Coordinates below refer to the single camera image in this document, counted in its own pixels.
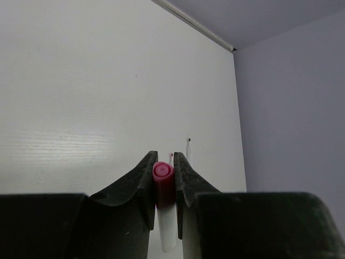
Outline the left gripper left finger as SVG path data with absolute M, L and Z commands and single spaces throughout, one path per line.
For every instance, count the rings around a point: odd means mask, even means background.
M 148 152 L 127 174 L 82 193 L 1 196 L 1 258 L 146 258 L 154 227 Z

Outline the black cap pen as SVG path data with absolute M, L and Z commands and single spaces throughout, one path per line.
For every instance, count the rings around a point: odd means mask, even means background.
M 192 143 L 191 143 L 191 138 L 189 138 L 188 142 L 187 142 L 186 158 L 187 158 L 188 163 L 192 166 Z

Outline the pink cap pen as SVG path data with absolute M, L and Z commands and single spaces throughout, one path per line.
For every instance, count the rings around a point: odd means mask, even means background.
M 175 170 L 172 165 L 159 161 L 153 166 L 152 176 L 161 247 L 168 253 L 175 248 L 177 240 Z

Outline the red cap pen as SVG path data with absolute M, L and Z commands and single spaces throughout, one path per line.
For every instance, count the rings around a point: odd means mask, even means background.
M 173 164 L 174 164 L 174 154 L 173 154 L 173 153 L 170 153 L 169 164 L 170 164 L 170 165 L 173 165 Z

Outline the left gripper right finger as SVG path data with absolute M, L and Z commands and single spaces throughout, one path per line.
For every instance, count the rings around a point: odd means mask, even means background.
M 223 193 L 174 154 L 184 258 L 344 258 L 326 205 L 305 192 Z

